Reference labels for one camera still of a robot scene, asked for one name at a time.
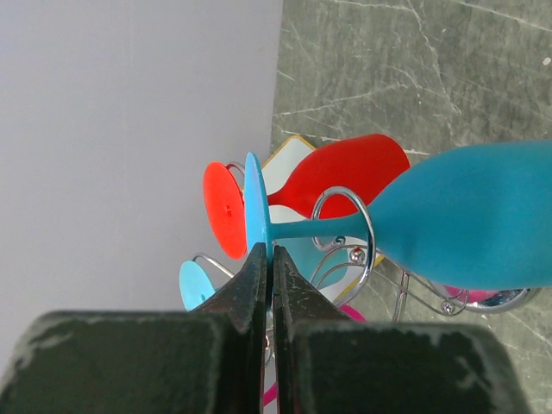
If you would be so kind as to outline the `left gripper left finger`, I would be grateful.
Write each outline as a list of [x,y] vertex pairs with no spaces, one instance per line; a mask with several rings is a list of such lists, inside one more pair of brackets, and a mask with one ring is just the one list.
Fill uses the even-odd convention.
[[4,413],[259,413],[267,249],[184,311],[53,311],[16,344]]

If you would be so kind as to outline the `blue wine glass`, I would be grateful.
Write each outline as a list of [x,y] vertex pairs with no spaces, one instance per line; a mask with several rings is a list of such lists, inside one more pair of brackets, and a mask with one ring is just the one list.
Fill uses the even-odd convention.
[[551,143],[458,147],[417,163],[361,212],[271,223],[257,157],[244,180],[247,245],[277,239],[352,236],[441,285],[466,290],[551,284]]
[[[333,300],[345,289],[342,279],[348,269],[366,259],[365,248],[343,237],[336,238],[324,251],[318,249],[310,238],[283,239],[277,244],[287,249],[299,273],[317,289],[328,292]],[[179,288],[187,311],[194,310],[216,292],[210,276],[198,260],[210,263],[229,279],[234,277],[228,268],[206,254],[196,254],[192,260],[184,262],[179,271]]]

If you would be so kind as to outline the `red plastic wine glass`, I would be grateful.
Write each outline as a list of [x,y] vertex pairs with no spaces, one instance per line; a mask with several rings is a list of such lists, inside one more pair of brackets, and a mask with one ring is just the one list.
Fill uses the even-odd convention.
[[[370,204],[410,166],[403,148],[387,135],[336,141],[301,160],[283,186],[268,196],[268,203],[308,217],[323,191],[343,186]],[[244,201],[228,165],[211,162],[205,168],[203,197],[211,229],[221,248],[230,258],[240,259],[247,250]]]

